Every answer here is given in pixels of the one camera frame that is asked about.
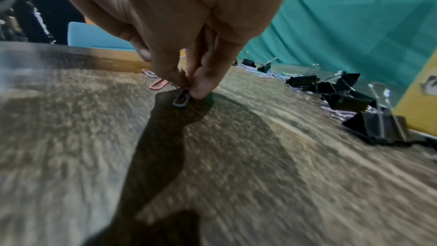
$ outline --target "green curtain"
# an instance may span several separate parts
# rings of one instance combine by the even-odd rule
[[[240,53],[408,87],[437,47],[436,0],[284,0]]]

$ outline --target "wooden table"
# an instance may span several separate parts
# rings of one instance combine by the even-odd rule
[[[232,68],[182,110],[134,53],[0,44],[0,245],[435,246],[431,149]]]

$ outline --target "wood grain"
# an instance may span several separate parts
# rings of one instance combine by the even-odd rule
[[[430,149],[236,68],[177,109],[123,55],[0,44],[0,245],[436,244]]]

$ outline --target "blue chair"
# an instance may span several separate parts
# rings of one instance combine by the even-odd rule
[[[119,39],[96,25],[82,22],[68,24],[67,41],[69,46],[135,52],[132,44],[128,41]]]

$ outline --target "yellow panel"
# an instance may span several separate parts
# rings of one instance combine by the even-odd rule
[[[395,108],[408,127],[437,136],[437,51]]]

